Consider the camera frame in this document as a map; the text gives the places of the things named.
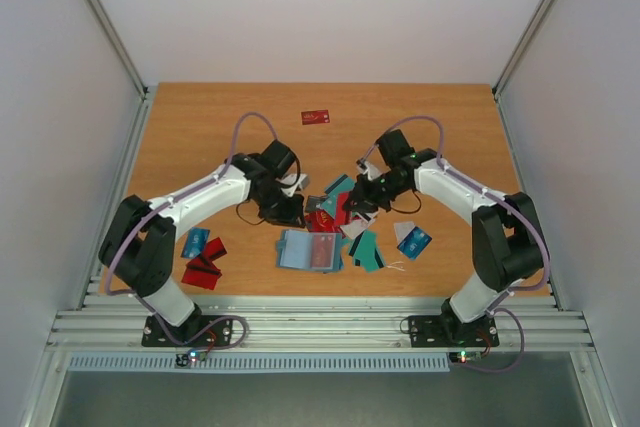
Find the red card black stripe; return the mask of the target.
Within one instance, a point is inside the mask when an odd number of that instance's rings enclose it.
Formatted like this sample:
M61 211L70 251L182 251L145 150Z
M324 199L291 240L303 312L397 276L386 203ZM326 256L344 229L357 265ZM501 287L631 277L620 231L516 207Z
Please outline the red card black stripe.
M310 257L312 269L329 269L333 266L335 240L333 234L312 236Z

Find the teal leather card holder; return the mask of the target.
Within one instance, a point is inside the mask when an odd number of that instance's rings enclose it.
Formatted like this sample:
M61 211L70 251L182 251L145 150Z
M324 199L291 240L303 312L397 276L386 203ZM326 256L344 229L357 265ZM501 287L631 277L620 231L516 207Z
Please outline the teal leather card holder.
M312 236L319 234L333 234L336 238L333 266L329 269L312 269L310 267ZM325 274L339 272L344 268L341 256L342 237L337 233L306 232L286 229L281 233L281 237L276 242L275 248L276 266L281 269Z

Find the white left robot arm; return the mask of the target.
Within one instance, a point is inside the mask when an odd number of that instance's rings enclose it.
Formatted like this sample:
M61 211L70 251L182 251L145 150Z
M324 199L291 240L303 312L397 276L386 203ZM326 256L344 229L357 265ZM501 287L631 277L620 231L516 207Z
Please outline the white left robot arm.
M302 227L305 181L298 157L278 140L261 153L235 154L178 191L121 201L98 259L166 322L170 338L179 345L192 344L202 322L196 304L172 278L176 241L204 220L247 201L257 205L266 223Z

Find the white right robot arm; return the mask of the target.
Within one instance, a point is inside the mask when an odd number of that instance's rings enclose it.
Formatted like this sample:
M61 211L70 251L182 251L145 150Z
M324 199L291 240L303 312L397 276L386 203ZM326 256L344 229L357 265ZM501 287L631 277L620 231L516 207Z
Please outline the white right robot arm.
M517 291L535 290L548 281L550 256L533 200L522 192L507 195L477 183L456 170L433 149L415 150L401 130L391 130L376 146L388 170L372 173L358 161L360 174L345 210L358 214L390 211L408 191L429 196L471 227L474 273L442 307L438 322L453 344L473 336L477 321Z

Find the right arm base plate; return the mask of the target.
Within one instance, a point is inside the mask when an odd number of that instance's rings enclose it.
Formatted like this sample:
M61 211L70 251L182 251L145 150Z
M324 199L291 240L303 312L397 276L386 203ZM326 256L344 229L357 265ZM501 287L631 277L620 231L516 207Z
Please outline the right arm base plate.
M414 348L480 348L498 347L495 321L487 316L470 323L449 321L440 315L414 315L407 318L408 335Z

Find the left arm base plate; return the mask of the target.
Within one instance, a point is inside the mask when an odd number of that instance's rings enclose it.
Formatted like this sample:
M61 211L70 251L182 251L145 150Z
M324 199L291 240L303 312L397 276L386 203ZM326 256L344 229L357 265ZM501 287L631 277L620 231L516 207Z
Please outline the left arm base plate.
M158 316L149 316L143 328L143 347L227 347L239 323L229 316L201 315L176 327Z

